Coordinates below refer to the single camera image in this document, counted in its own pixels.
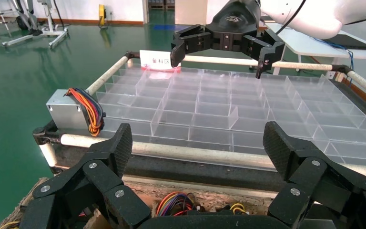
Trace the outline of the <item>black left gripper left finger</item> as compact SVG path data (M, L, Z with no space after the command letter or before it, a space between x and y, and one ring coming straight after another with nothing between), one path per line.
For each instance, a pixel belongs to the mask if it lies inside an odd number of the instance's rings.
M90 207L112 228L138 228L151 210L122 180L132 143L131 127L123 123L112 138L91 145L75 166L35 188L20 228L69 229Z

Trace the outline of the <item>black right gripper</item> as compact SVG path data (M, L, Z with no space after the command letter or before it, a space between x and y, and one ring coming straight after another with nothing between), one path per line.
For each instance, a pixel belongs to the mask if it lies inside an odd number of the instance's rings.
M205 26L193 25L173 35L170 63L177 67L186 54L208 49L242 51L257 61L256 79L282 58L285 42L272 30L257 36L260 1L230 0Z

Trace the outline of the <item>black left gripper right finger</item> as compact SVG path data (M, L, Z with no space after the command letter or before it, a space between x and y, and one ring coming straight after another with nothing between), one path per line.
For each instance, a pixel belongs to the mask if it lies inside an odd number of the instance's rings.
M275 121L265 124L263 146L286 182L268 216L297 229L319 203L349 229L366 229L365 175L332 161L311 141L287 135Z

